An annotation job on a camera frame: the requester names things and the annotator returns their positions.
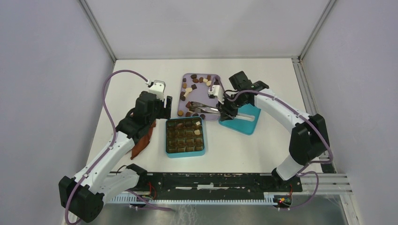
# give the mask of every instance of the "gray wall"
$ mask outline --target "gray wall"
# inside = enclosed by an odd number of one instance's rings
[[[118,59],[299,55],[328,0],[87,0]]]
[[[0,3],[0,224],[61,221],[112,62],[76,0]]]
[[[398,1],[341,0],[304,58],[367,225],[397,224]]]

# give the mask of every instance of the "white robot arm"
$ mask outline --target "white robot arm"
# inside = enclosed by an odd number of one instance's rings
[[[240,119],[238,109],[251,104],[271,115],[291,134],[289,156],[272,171],[276,185],[289,182],[329,146],[325,120],[321,115],[311,116],[293,108],[278,98],[265,83],[252,83],[243,71],[236,73],[229,80],[237,93],[229,96],[224,92],[222,85],[219,85],[219,81],[215,82],[208,93],[210,98],[217,98],[219,101],[216,108],[220,112],[221,121]]]
[[[163,97],[166,84],[162,81],[148,84],[149,90],[141,92],[135,108],[119,122],[115,137],[112,136],[102,151],[73,178],[64,176],[58,184],[61,205],[87,223],[98,216],[109,200],[137,185],[144,170],[136,165],[128,166],[110,179],[105,178],[148,133],[156,119],[170,119],[172,97],[167,96],[166,101]]]

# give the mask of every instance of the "white table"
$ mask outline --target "white table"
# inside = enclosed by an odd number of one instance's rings
[[[173,97],[172,118],[176,118],[182,76],[186,73],[220,75],[226,89],[228,78],[243,70],[252,82],[261,80],[282,99],[305,111],[299,85],[290,59],[212,59],[212,60],[118,60],[114,71],[130,69],[150,80],[166,82],[165,95]],[[106,102],[117,125],[134,107],[144,81],[131,73],[114,76],[107,91]],[[207,148],[200,157],[168,158],[165,153],[165,120],[158,120],[148,147],[135,159],[127,153],[114,167],[135,163],[150,172],[203,173],[270,173],[288,155],[289,132],[274,118],[261,112],[254,133],[250,136],[206,121]],[[105,146],[112,129],[102,109],[88,160]],[[321,172],[319,165],[308,170]]]

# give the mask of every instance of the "metal tongs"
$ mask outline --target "metal tongs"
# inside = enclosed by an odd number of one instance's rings
[[[200,102],[191,102],[191,105],[189,106],[189,111],[194,112],[194,113],[210,113],[210,114],[220,115],[220,112],[218,111],[217,108],[205,105]],[[252,115],[238,113],[236,115],[235,119],[254,121],[255,117]]]

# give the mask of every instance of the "lavender cable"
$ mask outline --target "lavender cable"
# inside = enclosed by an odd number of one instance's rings
[[[284,210],[284,211],[289,211],[289,210],[293,210],[293,209],[298,209],[298,208],[301,208],[301,207],[303,207],[303,206],[309,204],[309,203],[314,199],[315,194],[316,194],[316,192],[318,191],[318,187],[319,187],[319,176],[318,176],[318,174],[317,174],[315,171],[308,171],[308,172],[304,172],[304,173],[301,173],[301,174],[298,173],[297,176],[298,176],[298,177],[303,177],[303,176],[305,176],[305,175],[307,175],[307,174],[315,174],[315,177],[316,177],[316,185],[315,185],[315,189],[314,189],[314,192],[312,193],[312,195],[311,195],[311,196],[307,199],[307,201],[305,201],[303,204],[296,205],[296,206],[293,206],[293,207],[289,207],[289,208],[287,208],[287,209],[285,209],[285,208],[279,208],[279,209],[282,209],[282,210]]]
[[[318,187],[319,187],[319,176],[318,176],[318,174],[317,174],[315,171],[308,171],[308,172],[304,172],[304,173],[301,173],[301,172],[303,172],[303,171],[304,171],[310,164],[312,164],[312,163],[327,164],[327,163],[331,163],[331,162],[333,161],[333,153],[332,153],[332,150],[330,149],[328,143],[327,143],[326,140],[323,138],[323,136],[322,136],[322,134],[319,132],[319,130],[318,130],[309,120],[307,120],[304,116],[300,115],[296,110],[294,110],[292,107],[290,107],[290,105],[288,105],[288,104],[285,103],[284,101],[282,101],[282,100],[276,98],[275,96],[272,96],[272,95],[269,95],[269,94],[266,94],[266,93],[262,93],[262,92],[259,92],[259,91],[255,91],[255,90],[243,90],[243,91],[238,92],[238,93],[235,95],[235,97],[234,97],[233,99],[229,99],[229,98],[227,98],[227,99],[228,99],[229,101],[231,101],[231,102],[236,101],[236,99],[239,97],[239,95],[241,95],[241,94],[243,94],[243,93],[255,93],[255,94],[262,95],[262,96],[266,96],[266,97],[268,97],[268,98],[270,98],[270,99],[272,99],[272,100],[274,100],[274,101],[279,102],[279,103],[282,104],[283,106],[285,106],[287,109],[289,109],[290,111],[292,111],[292,112],[293,112],[296,116],[298,116],[300,119],[304,120],[304,121],[315,131],[315,133],[318,135],[319,139],[322,141],[323,145],[325,145],[325,148],[328,150],[328,153],[329,153],[329,160],[325,160],[325,161],[316,161],[316,160],[315,160],[315,161],[311,161],[311,162],[309,162],[307,165],[305,165],[302,169],[300,169],[300,170],[297,172],[297,174],[296,174],[298,177],[303,177],[303,176],[305,176],[305,175],[307,175],[307,174],[315,174],[315,176],[316,176],[316,185],[315,185],[314,192],[313,192],[313,194],[310,196],[310,198],[309,198],[306,202],[304,202],[303,204],[300,204],[300,205],[297,205],[297,206],[293,206],[293,207],[289,207],[288,209],[284,209],[284,208],[281,208],[281,209],[282,209],[282,210],[292,210],[292,209],[301,208],[301,207],[303,207],[304,205],[309,204],[309,203],[313,200],[313,198],[315,197],[316,192],[318,191]]]
[[[223,86],[223,84],[221,83],[221,78],[220,78],[220,76],[219,76],[219,75],[215,75],[215,76],[213,76],[213,78],[212,78],[212,80],[211,80],[210,90],[213,90],[213,83],[214,83],[214,80],[215,80],[215,79],[217,79],[217,80],[218,80],[218,82],[220,83],[220,86],[221,86],[222,92],[224,92],[224,91],[225,91],[225,89],[224,89],[224,86]]]
[[[106,78],[106,80],[105,80],[105,82],[104,82],[104,85],[102,86],[102,105],[104,106],[104,110],[105,110],[105,112],[107,113],[107,116],[108,116],[108,118],[109,118],[109,121],[111,122],[112,130],[113,130],[112,141],[111,141],[111,144],[109,145],[109,147],[112,147],[112,146],[114,145],[114,143],[115,143],[115,140],[116,140],[116,127],[115,127],[115,123],[114,123],[114,121],[113,121],[113,119],[112,119],[112,116],[111,116],[111,114],[109,113],[107,104],[105,103],[105,90],[106,90],[106,88],[107,88],[107,84],[108,84],[109,80],[110,80],[114,75],[116,75],[116,74],[118,74],[118,73],[122,73],[122,72],[133,73],[133,74],[135,74],[135,75],[141,77],[145,82],[148,82],[148,79],[146,79],[146,78],[145,78],[144,76],[142,76],[141,74],[139,74],[139,73],[137,73],[137,72],[135,72],[135,71],[132,71],[132,70],[128,70],[128,69],[122,69],[122,70],[115,71],[115,72],[113,72],[111,75],[109,75],[109,76]],[[100,155],[100,157],[98,157],[98,159],[90,166],[90,168],[88,168],[88,170],[86,171],[85,174],[88,175],[88,174],[94,169],[94,167],[98,164],[98,162],[101,161],[101,159],[110,151],[110,148],[109,148],[109,147]],[[77,188],[80,186],[80,184],[84,181],[85,178],[86,178],[86,177],[82,176],[82,178],[79,180],[79,182],[78,182],[78,183],[75,185],[75,187],[73,188],[72,192],[71,192],[70,195],[69,195],[68,201],[66,202],[66,206],[65,206],[65,222],[66,222],[68,225],[76,225],[76,224],[80,223],[80,221],[82,220],[82,219],[78,219],[78,220],[77,220],[76,222],[74,222],[74,223],[70,222],[70,221],[69,221],[69,218],[68,218],[68,212],[69,212],[70,203],[72,202],[73,195],[75,194]]]
[[[239,97],[239,95],[243,94],[243,93],[255,93],[255,94],[259,94],[259,95],[263,95],[266,96],[272,100],[275,100],[277,102],[279,102],[280,104],[282,104],[283,106],[285,106],[287,109],[289,109],[292,113],[294,113],[296,116],[300,117],[300,119],[304,120],[314,131],[315,133],[318,135],[319,139],[321,140],[321,142],[323,143],[323,145],[325,146],[325,148],[328,150],[329,153],[329,160],[325,160],[325,161],[311,161],[309,162],[306,166],[304,166],[298,173],[302,172],[303,170],[305,170],[310,164],[312,163],[322,163],[322,164],[327,164],[327,163],[331,163],[333,161],[333,153],[332,150],[330,149],[328,143],[326,142],[325,138],[323,138],[323,136],[321,135],[321,133],[319,132],[319,130],[309,121],[307,120],[304,116],[300,115],[296,110],[294,110],[292,107],[290,107],[287,103],[285,103],[284,101],[278,99],[275,96],[266,94],[266,93],[262,93],[259,91],[255,91],[255,90],[242,90],[240,92],[238,92],[235,97],[233,99],[229,99],[227,98],[229,101],[234,102],[236,101],[236,99]]]
[[[153,205],[151,203],[149,203],[147,200],[145,200],[143,197],[137,195],[134,191],[130,191],[130,190],[126,190],[127,192],[132,193],[133,195],[135,195],[138,199],[140,199],[141,201],[145,202],[147,205],[151,206],[150,208],[139,208],[142,210],[161,210],[161,211],[174,211],[171,208],[166,208],[166,207],[158,207],[156,205]]]

